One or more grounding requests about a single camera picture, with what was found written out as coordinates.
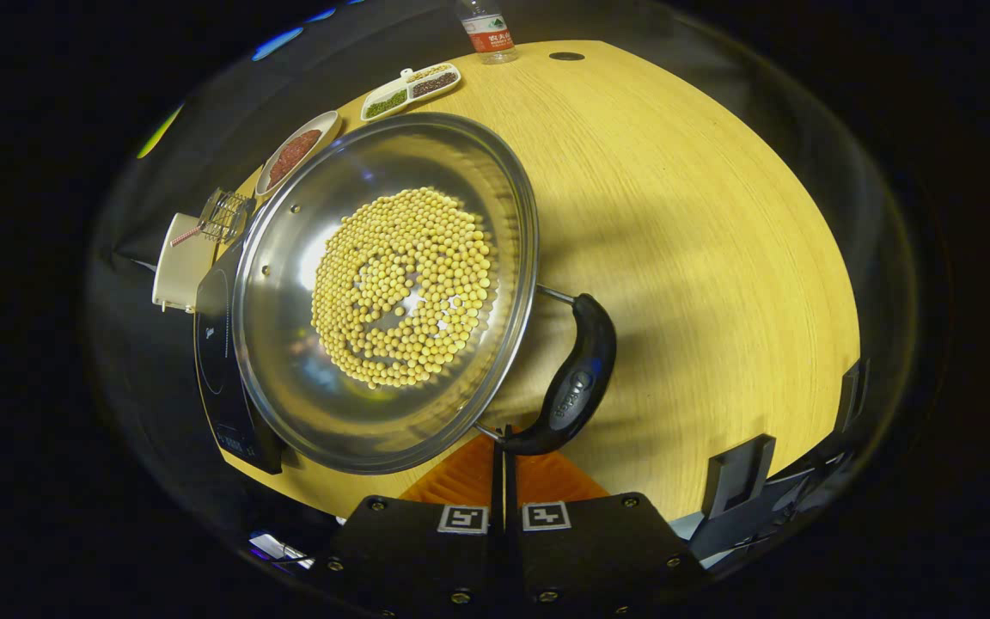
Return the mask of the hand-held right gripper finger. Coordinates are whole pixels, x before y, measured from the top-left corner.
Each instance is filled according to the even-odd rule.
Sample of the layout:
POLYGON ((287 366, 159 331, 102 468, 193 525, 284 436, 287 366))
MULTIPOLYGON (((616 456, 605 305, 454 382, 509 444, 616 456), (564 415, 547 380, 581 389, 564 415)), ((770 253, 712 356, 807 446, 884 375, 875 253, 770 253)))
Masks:
POLYGON ((642 493, 534 501, 519 456, 505 458, 505 614, 665 618, 708 572, 642 493))
POLYGON ((331 537, 331 591, 375 618, 484 618, 503 481, 502 450, 478 436, 417 489, 366 497, 331 537))

